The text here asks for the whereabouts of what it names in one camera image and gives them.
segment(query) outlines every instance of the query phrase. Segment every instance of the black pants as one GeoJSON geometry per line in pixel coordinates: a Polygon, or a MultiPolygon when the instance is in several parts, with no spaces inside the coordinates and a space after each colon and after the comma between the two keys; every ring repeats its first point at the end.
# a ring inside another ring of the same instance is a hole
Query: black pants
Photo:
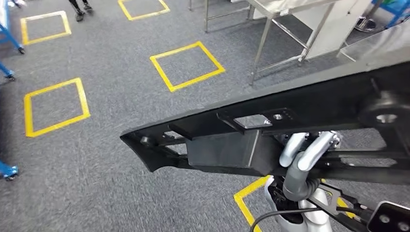
{"type": "Polygon", "coordinates": [[[68,0],[70,1],[71,5],[73,5],[73,7],[75,8],[75,10],[77,10],[78,12],[81,11],[80,7],[78,7],[77,1],[76,0],[68,0]]]}

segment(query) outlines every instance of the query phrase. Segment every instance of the black metal bracket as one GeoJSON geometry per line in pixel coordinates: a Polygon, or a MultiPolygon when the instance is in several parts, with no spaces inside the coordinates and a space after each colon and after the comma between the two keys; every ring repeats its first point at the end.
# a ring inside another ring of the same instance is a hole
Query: black metal bracket
{"type": "Polygon", "coordinates": [[[335,219],[337,222],[339,222],[349,230],[355,232],[368,232],[367,223],[373,213],[372,206],[370,206],[369,204],[365,205],[359,203],[357,197],[354,197],[351,194],[344,193],[342,190],[338,189],[335,186],[321,183],[319,185],[319,188],[331,194],[330,204],[325,205],[315,198],[308,198],[309,202],[326,212],[329,216],[331,216],[333,219],[335,219]],[[349,201],[353,205],[352,209],[360,212],[360,214],[356,215],[356,219],[350,218],[344,213],[337,212],[337,199],[339,197],[349,201]]]}
{"type": "Polygon", "coordinates": [[[277,136],[376,128],[387,144],[384,149],[328,152],[309,176],[408,185],[409,73],[410,65],[406,62],[326,80],[312,76],[134,128],[125,131],[121,139],[152,172],[173,166],[205,172],[284,176],[285,168],[264,164],[277,160],[281,154],[282,145],[275,139],[277,136]],[[268,121],[253,127],[238,122],[239,118],[255,115],[268,121]],[[166,135],[170,131],[180,136],[166,135]],[[190,145],[181,154],[169,147],[178,144],[190,145]],[[234,147],[235,154],[229,151],[234,147]],[[351,166],[343,158],[389,158],[396,164],[351,166]]]}

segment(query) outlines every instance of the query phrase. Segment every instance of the cable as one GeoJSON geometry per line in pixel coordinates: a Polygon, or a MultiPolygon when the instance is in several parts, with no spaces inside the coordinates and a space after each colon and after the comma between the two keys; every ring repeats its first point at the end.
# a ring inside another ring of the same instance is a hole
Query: cable
{"type": "Polygon", "coordinates": [[[253,232],[256,225],[258,225],[258,223],[260,221],[262,221],[263,219],[268,218],[268,217],[273,217],[273,216],[277,216],[277,215],[284,215],[284,214],[300,214],[300,213],[307,213],[307,212],[313,212],[313,211],[319,211],[319,210],[322,210],[322,209],[311,208],[311,209],[296,209],[296,210],[282,210],[282,211],[269,212],[269,213],[263,214],[262,216],[258,217],[255,220],[255,222],[252,224],[252,226],[250,227],[249,232],[253,232]]]}
{"type": "Polygon", "coordinates": [[[349,212],[349,213],[356,214],[356,215],[359,215],[363,212],[363,209],[352,209],[352,208],[347,208],[347,207],[336,207],[336,210],[349,212]]]}
{"type": "MultiPolygon", "coordinates": [[[[266,218],[269,218],[269,217],[273,217],[273,216],[277,216],[277,215],[284,215],[284,214],[301,214],[301,213],[320,211],[320,210],[322,210],[322,209],[310,208],[310,209],[282,210],[282,211],[269,212],[269,213],[263,214],[262,216],[258,217],[254,221],[252,226],[250,227],[249,232],[253,232],[253,230],[255,229],[256,225],[258,225],[259,222],[261,222],[262,220],[264,220],[266,218]]],[[[346,208],[346,207],[336,207],[336,210],[337,211],[346,211],[346,212],[350,212],[350,213],[354,213],[354,214],[359,214],[361,212],[360,210],[350,209],[350,208],[346,208]]]]}

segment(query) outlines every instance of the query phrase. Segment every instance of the bolt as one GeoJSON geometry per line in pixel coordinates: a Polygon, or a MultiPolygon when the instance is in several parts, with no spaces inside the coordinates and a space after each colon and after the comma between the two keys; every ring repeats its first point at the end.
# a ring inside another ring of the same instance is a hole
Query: bolt
{"type": "Polygon", "coordinates": [[[143,136],[140,140],[140,143],[144,146],[154,146],[155,140],[146,136],[143,136]]]}
{"type": "Polygon", "coordinates": [[[330,145],[331,145],[333,148],[338,148],[339,145],[340,145],[340,138],[335,135],[335,137],[333,138],[333,140],[330,141],[330,145]]]}
{"type": "Polygon", "coordinates": [[[390,222],[390,218],[384,214],[380,215],[379,217],[380,221],[383,223],[389,223],[390,222]]]}
{"type": "Polygon", "coordinates": [[[379,123],[393,123],[397,119],[397,115],[385,114],[376,116],[376,120],[379,123]]]}
{"type": "Polygon", "coordinates": [[[280,115],[280,114],[275,114],[275,115],[273,115],[273,118],[274,118],[275,120],[282,120],[282,119],[283,119],[283,116],[280,115]]]}
{"type": "Polygon", "coordinates": [[[408,224],[404,222],[399,222],[398,227],[400,228],[401,231],[409,231],[410,227],[408,224]]]}

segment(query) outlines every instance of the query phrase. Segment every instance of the yellow tape square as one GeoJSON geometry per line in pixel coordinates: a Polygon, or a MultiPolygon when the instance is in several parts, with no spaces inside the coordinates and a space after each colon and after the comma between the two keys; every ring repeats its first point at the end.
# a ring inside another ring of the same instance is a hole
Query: yellow tape square
{"type": "Polygon", "coordinates": [[[90,117],[90,112],[88,109],[88,104],[87,104],[87,99],[86,99],[86,94],[84,92],[84,88],[83,88],[83,84],[81,82],[81,79],[79,77],[74,78],[72,80],[69,81],[65,81],[65,82],[61,82],[59,84],[53,85],[53,86],[49,86],[46,88],[42,88],[39,90],[36,90],[34,92],[28,93],[24,96],[24,117],[25,117],[25,123],[26,123],[26,136],[27,137],[37,137],[39,135],[45,134],[47,132],[50,131],[54,131],[57,129],[60,129],[62,127],[65,127],[67,125],[70,125],[72,123],[78,122],[80,120],[86,119],[88,117],[90,117]],[[48,92],[48,91],[52,91],[58,88],[61,88],[63,86],[66,85],[70,85],[70,84],[75,84],[77,87],[77,91],[78,91],[78,96],[80,98],[80,105],[81,105],[81,109],[83,111],[82,115],[70,118],[68,120],[65,120],[63,122],[54,124],[52,126],[37,130],[37,131],[33,131],[33,115],[32,115],[32,110],[31,110],[31,98],[48,92]]]}
{"type": "Polygon", "coordinates": [[[215,59],[215,57],[208,51],[208,49],[202,44],[201,41],[198,41],[198,42],[193,43],[191,45],[181,47],[181,48],[178,48],[178,49],[175,49],[175,50],[172,50],[172,51],[168,51],[168,52],[164,52],[164,53],[161,53],[161,54],[158,54],[158,55],[155,55],[155,56],[151,56],[149,59],[154,64],[154,66],[157,69],[158,73],[160,74],[163,81],[165,82],[165,84],[167,85],[167,87],[169,88],[169,90],[171,92],[174,92],[177,89],[184,88],[186,86],[195,84],[197,82],[206,80],[206,79],[208,79],[212,76],[215,76],[217,74],[225,72],[225,69],[222,67],[222,65],[215,59]],[[184,83],[181,83],[181,84],[178,84],[178,85],[175,85],[175,86],[172,85],[171,81],[168,79],[168,77],[166,76],[166,74],[162,70],[162,68],[161,68],[160,64],[158,63],[157,59],[162,58],[162,57],[167,57],[169,55],[172,55],[172,54],[175,54],[175,53],[178,53],[178,52],[182,52],[182,51],[194,48],[194,47],[200,47],[202,49],[202,51],[208,56],[208,58],[214,63],[214,65],[217,67],[217,69],[210,72],[210,73],[204,74],[202,76],[198,76],[196,78],[193,78],[193,79],[191,79],[189,81],[186,81],[184,83]]]}
{"type": "Polygon", "coordinates": [[[29,44],[35,44],[35,43],[39,43],[39,42],[43,42],[46,40],[52,40],[52,39],[56,39],[56,38],[60,38],[66,35],[71,35],[71,29],[70,29],[70,25],[68,24],[68,19],[67,19],[67,15],[65,14],[65,11],[57,11],[57,12],[52,12],[52,13],[48,13],[48,14],[42,14],[42,15],[36,15],[36,16],[31,16],[31,17],[27,17],[27,18],[22,18],[20,19],[20,23],[21,23],[21,35],[23,37],[23,44],[24,45],[29,45],[29,44]],[[62,33],[58,33],[55,35],[49,35],[49,36],[45,36],[42,38],[38,38],[35,40],[30,40],[29,39],[29,33],[27,31],[27,21],[32,21],[32,20],[36,20],[36,19],[41,19],[41,18],[47,18],[47,17],[52,17],[52,16],[61,16],[62,20],[63,20],[63,25],[64,25],[64,32],[62,33]]]}
{"type": "Polygon", "coordinates": [[[127,17],[127,19],[128,19],[129,21],[133,21],[133,20],[136,20],[136,19],[142,19],[142,18],[148,18],[148,17],[157,16],[157,15],[161,15],[161,14],[163,14],[163,13],[170,12],[170,9],[169,9],[169,7],[165,4],[165,2],[164,2],[163,0],[158,0],[158,1],[161,3],[161,5],[164,7],[163,10],[157,11],[157,12],[152,12],[152,13],[149,13],[149,14],[143,14],[143,15],[138,15],[138,16],[131,16],[130,13],[128,12],[127,8],[125,8],[125,6],[124,6],[124,2],[125,2],[125,1],[130,1],[130,0],[118,0],[118,4],[119,4],[119,6],[121,7],[122,11],[124,12],[125,16],[127,17]]]}
{"type": "MultiPolygon", "coordinates": [[[[235,202],[238,204],[239,209],[242,211],[242,214],[244,215],[246,221],[248,221],[249,225],[251,226],[254,221],[255,218],[253,217],[252,213],[249,211],[248,207],[246,206],[245,202],[244,202],[244,198],[246,196],[248,196],[249,194],[253,193],[255,190],[265,186],[266,181],[269,179],[269,175],[259,178],[258,180],[256,180],[255,182],[251,183],[250,185],[246,186],[245,188],[243,188],[241,191],[239,191],[238,193],[236,193],[234,195],[234,200],[235,202]]],[[[346,203],[341,199],[338,198],[337,199],[337,205],[340,207],[348,207],[346,205],[346,203]]],[[[355,216],[355,214],[352,213],[346,213],[350,218],[353,218],[355,216]]],[[[257,225],[255,227],[255,229],[253,230],[255,232],[262,232],[261,228],[257,225]]]]}

